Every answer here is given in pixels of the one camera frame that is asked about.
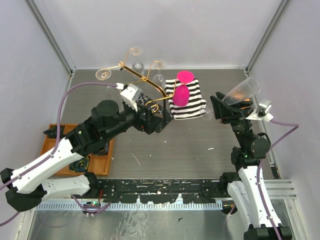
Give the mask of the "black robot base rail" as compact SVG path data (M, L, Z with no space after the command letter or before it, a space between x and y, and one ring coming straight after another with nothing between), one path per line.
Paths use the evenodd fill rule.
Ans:
M209 204L229 198L227 182L217 179L99 179L94 195L79 195L77 199L101 198L104 203L142 204L175 203Z

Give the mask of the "clear stemmed wine glass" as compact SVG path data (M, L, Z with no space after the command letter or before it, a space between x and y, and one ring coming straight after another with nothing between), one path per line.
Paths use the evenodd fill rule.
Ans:
M152 81L163 89L166 86L166 77L162 74L162 70L166 65L166 62L163 59L156 59L152 63L152 67L156 70L156 74L153 76Z

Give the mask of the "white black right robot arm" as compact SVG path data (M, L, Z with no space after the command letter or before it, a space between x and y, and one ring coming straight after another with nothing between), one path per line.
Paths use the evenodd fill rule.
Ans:
M254 108L248 97L234 104L228 104L226 98L221 92L210 97L214 117L231 126L239 147L234 147L230 156L235 171L222 174L219 191L232 198L244 225L245 240L290 240L293 233L276 214L263 177L262 161L273 145L266 133L254 133L251 123L271 121L271 103L261 102Z

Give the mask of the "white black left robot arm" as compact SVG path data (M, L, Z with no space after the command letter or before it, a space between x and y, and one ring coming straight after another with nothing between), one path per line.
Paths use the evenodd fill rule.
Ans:
M93 172L61 179L52 179L51 176L67 165L102 150L107 142L131 127L150 135L161 132L165 126L165 118L145 106L132 109L125 105L124 110L119 111L115 101L103 100L91 110L87 120L59 139L53 149L24 167L1 171L1 180L8 188L6 201L17 212L25 212L51 198L67 195L95 198L101 187Z

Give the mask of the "tall clear champagne flute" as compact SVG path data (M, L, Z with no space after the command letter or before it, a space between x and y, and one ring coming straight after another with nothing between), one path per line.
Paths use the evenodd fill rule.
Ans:
M236 107L236 105L247 103L261 92L259 83L253 78L248 77L227 94L217 92L216 97L222 101L225 106Z

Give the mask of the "pink plastic wine glass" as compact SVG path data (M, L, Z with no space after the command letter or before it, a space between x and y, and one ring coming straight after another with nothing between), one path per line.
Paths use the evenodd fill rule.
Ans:
M189 102L190 90L187 84L194 80L194 75L192 72L183 70L180 71L176 76L176 82L179 82L178 87L174 87L172 101L178 107L184 107Z

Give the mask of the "gold wine glass rack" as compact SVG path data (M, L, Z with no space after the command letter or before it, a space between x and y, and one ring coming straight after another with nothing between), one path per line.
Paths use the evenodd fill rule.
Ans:
M134 109L138 108L139 106L143 106L143 109L146 110L144 119L151 121L151 123L155 126L156 132L161 132L173 118L167 110L167 100L172 100L175 96L177 96L176 90L173 90L172 93L166 93L165 83L160 84L156 83L154 80L150 80L149 76L145 75L144 64L138 60L132 64L132 67L128 67L125 61L119 61L116 66L99 69L95 73L95 77L101 81L106 80L111 76L111 70L117 68L120 70L126 70L136 79L136 81L125 84L123 87L120 84L117 85L122 92L125 92L124 95L126 95L128 92L127 88L133 89L136 83L147 83L161 94L161 98L152 100L147 98L147 96L142 92L136 91L137 94L139 94L138 97L123 99L124 101L127 100L126 104Z

